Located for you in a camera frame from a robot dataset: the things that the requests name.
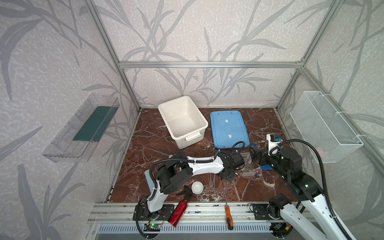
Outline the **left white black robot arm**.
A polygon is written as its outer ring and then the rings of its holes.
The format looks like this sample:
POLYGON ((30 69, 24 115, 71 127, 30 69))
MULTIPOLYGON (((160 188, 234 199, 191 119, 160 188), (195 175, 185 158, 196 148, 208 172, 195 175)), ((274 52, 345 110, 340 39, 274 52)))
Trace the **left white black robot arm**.
POLYGON ((233 181, 236 172, 245 165, 240 153, 223 153, 205 158, 194 158, 178 153, 171 158, 155 161, 149 168, 149 178, 153 186, 146 200, 149 213, 159 212, 168 195, 182 188, 191 177, 216 174, 221 179, 233 181))

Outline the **clear test tube rack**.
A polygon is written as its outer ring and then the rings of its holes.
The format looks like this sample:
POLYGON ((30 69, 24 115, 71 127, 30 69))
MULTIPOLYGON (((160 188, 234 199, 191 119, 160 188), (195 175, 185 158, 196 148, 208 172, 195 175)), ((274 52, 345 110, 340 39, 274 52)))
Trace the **clear test tube rack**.
POLYGON ((238 174, 242 177, 253 177, 258 172, 260 166, 252 161, 250 153, 241 153, 241 155, 245 164, 243 168, 238 171, 238 174))

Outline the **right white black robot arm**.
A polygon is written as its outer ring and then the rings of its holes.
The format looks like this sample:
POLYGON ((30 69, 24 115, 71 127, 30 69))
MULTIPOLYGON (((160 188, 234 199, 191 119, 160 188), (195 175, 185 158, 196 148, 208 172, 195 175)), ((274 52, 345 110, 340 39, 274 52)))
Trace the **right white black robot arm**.
POLYGON ((298 207, 283 194, 269 200, 268 212, 273 219, 283 219, 306 240, 354 240, 355 236, 340 220, 326 197, 324 186, 302 169, 302 157, 293 148, 275 150, 275 155, 250 148, 253 161, 269 165, 284 180, 286 187, 303 204, 318 223, 312 224, 298 207))

